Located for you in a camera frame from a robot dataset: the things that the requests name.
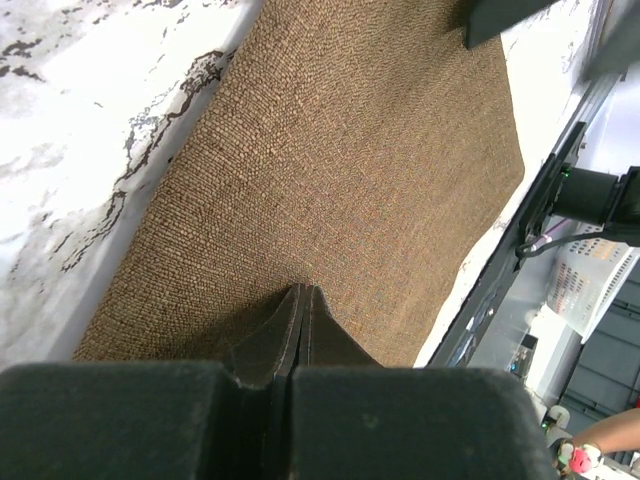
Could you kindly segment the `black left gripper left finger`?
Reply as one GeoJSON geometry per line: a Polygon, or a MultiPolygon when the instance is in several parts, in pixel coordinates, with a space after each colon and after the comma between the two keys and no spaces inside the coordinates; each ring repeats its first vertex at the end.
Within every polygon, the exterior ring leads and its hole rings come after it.
{"type": "Polygon", "coordinates": [[[288,354],[296,350],[306,301],[306,286],[293,285],[264,322],[229,352],[229,368],[242,384],[262,388],[271,382],[288,354]]]}

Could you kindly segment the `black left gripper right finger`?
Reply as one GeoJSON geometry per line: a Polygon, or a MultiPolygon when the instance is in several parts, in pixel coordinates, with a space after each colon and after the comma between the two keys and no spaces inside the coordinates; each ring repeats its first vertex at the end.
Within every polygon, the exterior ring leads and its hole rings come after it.
{"type": "Polygon", "coordinates": [[[305,284],[298,287],[301,316],[297,370],[382,367],[334,318],[320,287],[305,284]]]}

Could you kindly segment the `brown fabric napkin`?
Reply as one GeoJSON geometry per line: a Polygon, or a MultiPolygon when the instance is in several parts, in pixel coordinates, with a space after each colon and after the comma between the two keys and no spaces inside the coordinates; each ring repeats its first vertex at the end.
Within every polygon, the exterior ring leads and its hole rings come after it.
{"type": "Polygon", "coordinates": [[[521,183],[499,40],[467,1],[268,1],[159,185],[78,361],[205,359],[293,284],[410,366],[521,183]]]}

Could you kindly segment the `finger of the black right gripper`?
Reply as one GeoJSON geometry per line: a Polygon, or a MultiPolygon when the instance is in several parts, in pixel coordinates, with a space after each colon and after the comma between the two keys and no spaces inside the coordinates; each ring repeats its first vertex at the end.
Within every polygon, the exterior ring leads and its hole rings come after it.
{"type": "Polygon", "coordinates": [[[555,0],[478,0],[466,22],[465,47],[473,49],[539,13],[555,0]]]}

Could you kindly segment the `background person hand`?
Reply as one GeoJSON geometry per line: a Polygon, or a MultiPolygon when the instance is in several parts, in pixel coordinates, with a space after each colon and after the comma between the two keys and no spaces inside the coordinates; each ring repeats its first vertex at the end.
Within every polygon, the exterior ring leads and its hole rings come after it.
{"type": "Polygon", "coordinates": [[[549,447],[552,464],[560,475],[571,473],[584,474],[599,466],[603,454],[599,448],[590,444],[576,445],[570,438],[559,438],[549,447]]]}

